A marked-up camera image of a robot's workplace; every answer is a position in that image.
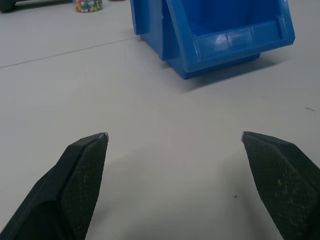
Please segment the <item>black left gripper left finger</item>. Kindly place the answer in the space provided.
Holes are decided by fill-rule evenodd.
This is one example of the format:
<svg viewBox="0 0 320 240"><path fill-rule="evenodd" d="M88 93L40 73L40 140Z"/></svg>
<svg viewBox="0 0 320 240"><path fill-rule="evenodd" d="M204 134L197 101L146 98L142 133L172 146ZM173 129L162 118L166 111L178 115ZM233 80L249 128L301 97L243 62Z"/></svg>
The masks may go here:
<svg viewBox="0 0 320 240"><path fill-rule="evenodd" d="M32 187L0 240L85 240L98 201L109 135L70 144Z"/></svg>

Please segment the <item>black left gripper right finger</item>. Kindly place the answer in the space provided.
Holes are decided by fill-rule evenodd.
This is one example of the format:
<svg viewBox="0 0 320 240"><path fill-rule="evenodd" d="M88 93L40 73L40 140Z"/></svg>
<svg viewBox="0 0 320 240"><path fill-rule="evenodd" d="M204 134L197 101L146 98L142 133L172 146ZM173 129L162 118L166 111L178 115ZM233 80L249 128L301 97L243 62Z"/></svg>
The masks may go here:
<svg viewBox="0 0 320 240"><path fill-rule="evenodd" d="M258 194L283 240L320 240L320 168L288 141L242 134Z"/></svg>

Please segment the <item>blue plastic storage bin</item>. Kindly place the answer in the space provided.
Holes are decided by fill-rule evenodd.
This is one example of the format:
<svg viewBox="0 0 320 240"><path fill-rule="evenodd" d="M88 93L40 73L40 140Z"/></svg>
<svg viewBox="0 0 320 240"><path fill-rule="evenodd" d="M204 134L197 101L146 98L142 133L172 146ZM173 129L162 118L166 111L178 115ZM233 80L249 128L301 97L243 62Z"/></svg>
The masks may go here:
<svg viewBox="0 0 320 240"><path fill-rule="evenodd" d="M130 0L134 32L183 79L295 41L288 0Z"/></svg>

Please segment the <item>black device base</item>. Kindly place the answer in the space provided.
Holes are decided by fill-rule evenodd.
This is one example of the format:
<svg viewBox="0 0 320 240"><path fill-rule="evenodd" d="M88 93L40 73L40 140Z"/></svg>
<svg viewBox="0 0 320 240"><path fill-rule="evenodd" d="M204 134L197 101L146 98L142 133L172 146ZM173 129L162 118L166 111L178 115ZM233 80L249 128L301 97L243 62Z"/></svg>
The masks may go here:
<svg viewBox="0 0 320 240"><path fill-rule="evenodd" d="M74 0L0 0L0 13L71 4Z"/></svg>

